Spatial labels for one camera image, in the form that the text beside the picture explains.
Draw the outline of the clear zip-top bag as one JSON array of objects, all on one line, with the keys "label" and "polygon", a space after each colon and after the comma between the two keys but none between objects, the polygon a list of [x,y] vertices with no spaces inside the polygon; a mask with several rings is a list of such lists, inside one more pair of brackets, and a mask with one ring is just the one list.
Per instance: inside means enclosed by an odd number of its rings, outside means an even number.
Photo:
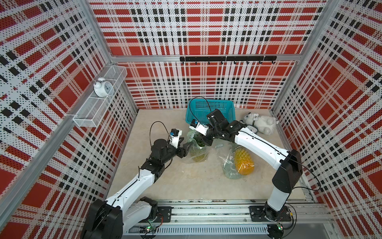
[{"label": "clear zip-top bag", "polygon": [[196,130],[187,133],[187,142],[191,142],[192,145],[184,160],[185,163],[200,163],[207,160],[210,148],[203,142],[203,136]]},{"label": "clear zip-top bag", "polygon": [[235,169],[233,152],[237,147],[240,147],[240,145],[234,143],[219,143],[215,146],[215,152],[217,158],[221,161],[223,173],[228,179],[232,180],[247,176],[238,174]]}]

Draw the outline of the green-yellow pineapple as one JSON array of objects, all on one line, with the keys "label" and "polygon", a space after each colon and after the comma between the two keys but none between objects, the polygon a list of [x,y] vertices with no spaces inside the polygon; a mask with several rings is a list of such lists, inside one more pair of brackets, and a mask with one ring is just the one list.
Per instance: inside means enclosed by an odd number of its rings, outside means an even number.
[{"label": "green-yellow pineapple", "polygon": [[194,162],[205,161],[209,154],[209,148],[204,144],[200,137],[191,138],[190,141],[193,142],[193,146],[189,151],[191,159]]}]

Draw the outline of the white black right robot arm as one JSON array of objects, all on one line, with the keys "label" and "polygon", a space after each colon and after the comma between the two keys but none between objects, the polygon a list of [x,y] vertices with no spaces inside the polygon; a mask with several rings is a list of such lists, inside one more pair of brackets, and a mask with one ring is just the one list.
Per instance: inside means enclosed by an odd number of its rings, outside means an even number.
[{"label": "white black right robot arm", "polygon": [[288,151],[271,144],[239,121],[229,122],[218,109],[207,114],[207,119],[209,123],[202,126],[206,145],[211,146],[214,139],[236,143],[261,157],[276,170],[272,178],[274,187],[264,211],[279,214],[302,176],[300,153],[295,149]]}]

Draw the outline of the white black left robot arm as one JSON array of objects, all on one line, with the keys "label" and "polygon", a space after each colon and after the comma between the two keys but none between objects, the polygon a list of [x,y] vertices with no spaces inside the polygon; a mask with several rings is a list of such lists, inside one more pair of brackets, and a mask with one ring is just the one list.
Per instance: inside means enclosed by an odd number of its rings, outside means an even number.
[{"label": "white black left robot arm", "polygon": [[157,201],[138,197],[161,177],[168,161],[175,156],[187,156],[191,146],[192,143],[187,142],[174,147],[168,140],[156,140],[151,146],[150,156],[130,182],[106,200],[92,202],[80,237],[120,239],[137,223],[154,220],[158,214]]}]

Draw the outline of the orange-yellow pineapple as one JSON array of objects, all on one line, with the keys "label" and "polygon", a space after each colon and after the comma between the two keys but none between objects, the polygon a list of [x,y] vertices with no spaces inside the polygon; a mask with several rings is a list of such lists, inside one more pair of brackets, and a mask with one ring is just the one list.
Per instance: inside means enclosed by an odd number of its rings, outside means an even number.
[{"label": "orange-yellow pineapple", "polygon": [[249,175],[254,172],[255,164],[250,152],[244,147],[237,147],[233,152],[234,166],[238,174]]}]

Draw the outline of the teal plastic basket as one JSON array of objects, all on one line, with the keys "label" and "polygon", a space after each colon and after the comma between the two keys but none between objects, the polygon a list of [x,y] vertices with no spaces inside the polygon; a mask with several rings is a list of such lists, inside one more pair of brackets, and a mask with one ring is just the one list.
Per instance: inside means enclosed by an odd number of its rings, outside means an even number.
[{"label": "teal plastic basket", "polygon": [[196,98],[191,100],[188,105],[185,121],[191,124],[192,120],[196,119],[202,124],[208,124],[210,122],[207,115],[215,109],[220,110],[228,122],[236,120],[234,103],[232,101]]}]

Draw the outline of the teal twin-bell alarm clock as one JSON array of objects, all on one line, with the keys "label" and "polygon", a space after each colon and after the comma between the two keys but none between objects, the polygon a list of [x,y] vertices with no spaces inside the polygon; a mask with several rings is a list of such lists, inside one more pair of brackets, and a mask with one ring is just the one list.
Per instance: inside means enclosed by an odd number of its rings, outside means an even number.
[{"label": "teal twin-bell alarm clock", "polygon": [[258,133],[258,129],[255,127],[255,126],[252,126],[252,125],[247,125],[247,128],[253,132],[254,134],[257,134]]}]

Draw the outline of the white plush dog toy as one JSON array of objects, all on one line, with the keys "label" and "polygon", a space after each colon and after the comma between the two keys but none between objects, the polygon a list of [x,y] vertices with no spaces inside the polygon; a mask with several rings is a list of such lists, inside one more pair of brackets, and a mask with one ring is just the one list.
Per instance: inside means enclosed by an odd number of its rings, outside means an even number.
[{"label": "white plush dog toy", "polygon": [[248,113],[242,123],[246,125],[255,126],[258,129],[258,133],[265,135],[271,135],[276,129],[279,121],[275,117],[260,115],[258,113]]}]

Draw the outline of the white alarm clock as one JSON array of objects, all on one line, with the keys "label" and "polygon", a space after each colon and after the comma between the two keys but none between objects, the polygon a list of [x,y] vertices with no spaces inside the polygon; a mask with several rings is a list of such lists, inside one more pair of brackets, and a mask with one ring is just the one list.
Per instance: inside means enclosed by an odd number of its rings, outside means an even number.
[{"label": "white alarm clock", "polygon": [[100,98],[106,98],[114,94],[113,84],[104,77],[99,77],[93,87],[95,94]]}]

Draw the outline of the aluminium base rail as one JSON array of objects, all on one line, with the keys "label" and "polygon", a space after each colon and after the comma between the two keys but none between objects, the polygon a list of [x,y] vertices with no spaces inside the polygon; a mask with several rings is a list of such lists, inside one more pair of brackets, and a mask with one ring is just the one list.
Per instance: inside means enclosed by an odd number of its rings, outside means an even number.
[{"label": "aluminium base rail", "polygon": [[86,218],[83,239],[338,239],[326,206],[288,201],[267,212],[263,201],[151,201],[126,213],[97,200]]}]

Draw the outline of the black wall hook rail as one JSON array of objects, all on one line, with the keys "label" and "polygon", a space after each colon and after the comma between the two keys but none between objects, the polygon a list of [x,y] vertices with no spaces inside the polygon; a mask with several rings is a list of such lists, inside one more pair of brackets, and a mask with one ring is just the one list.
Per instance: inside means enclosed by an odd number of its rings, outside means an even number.
[{"label": "black wall hook rail", "polygon": [[277,56],[183,56],[180,57],[181,62],[275,62]]}]

